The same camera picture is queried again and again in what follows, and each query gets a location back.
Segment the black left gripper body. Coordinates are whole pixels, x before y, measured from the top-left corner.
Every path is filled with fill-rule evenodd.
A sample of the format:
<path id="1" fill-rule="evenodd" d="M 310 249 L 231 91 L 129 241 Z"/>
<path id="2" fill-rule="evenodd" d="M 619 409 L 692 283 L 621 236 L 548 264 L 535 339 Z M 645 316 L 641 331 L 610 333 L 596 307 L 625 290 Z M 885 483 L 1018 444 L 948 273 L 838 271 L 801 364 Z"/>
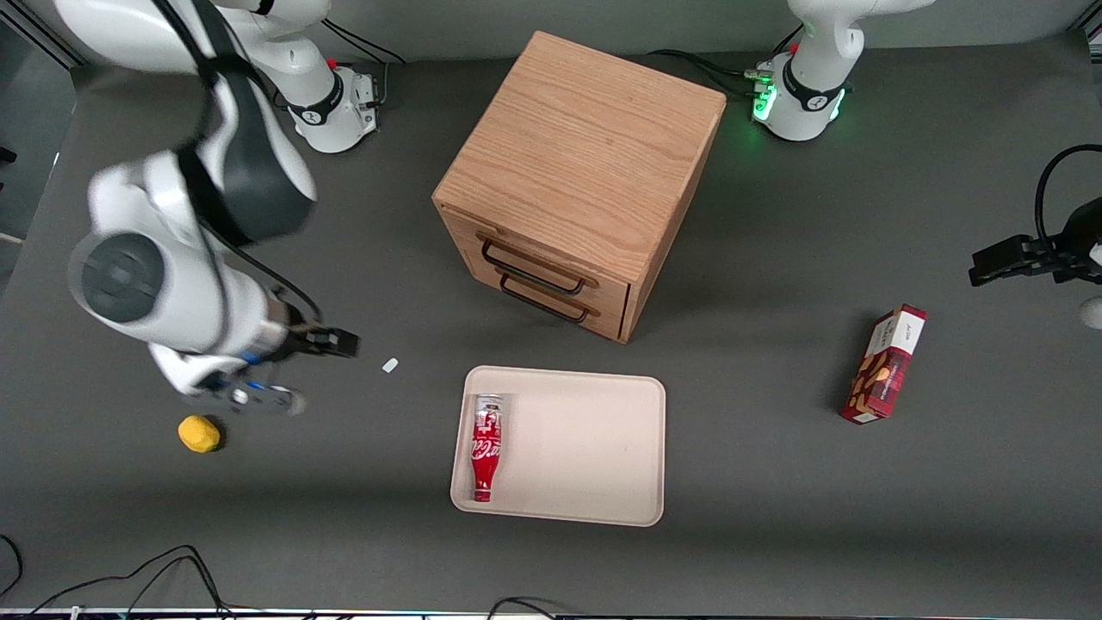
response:
<path id="1" fill-rule="evenodd" d="M 1101 267 L 1099 258 L 1092 251 L 1099 252 L 1101 242 L 1101 199 L 1087 202 L 1074 209 L 1059 233 L 1047 233 L 1044 227 L 1044 199 L 1035 200 L 1034 224 L 1037 242 L 1040 246 L 1039 263 L 1048 267 L 1055 282 L 1065 283 L 1071 280 L 1101 283 Z"/>

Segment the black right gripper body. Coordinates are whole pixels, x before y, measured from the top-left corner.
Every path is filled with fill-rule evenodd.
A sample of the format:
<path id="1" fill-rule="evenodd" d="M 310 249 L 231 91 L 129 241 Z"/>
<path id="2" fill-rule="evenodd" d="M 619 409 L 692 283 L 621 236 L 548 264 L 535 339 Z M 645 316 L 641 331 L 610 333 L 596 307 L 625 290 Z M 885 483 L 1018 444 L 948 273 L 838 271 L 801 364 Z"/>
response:
<path id="1" fill-rule="evenodd" d="M 323 356 L 313 325 L 299 309 L 278 309 L 257 331 L 257 365 L 279 363 L 295 356 Z"/>

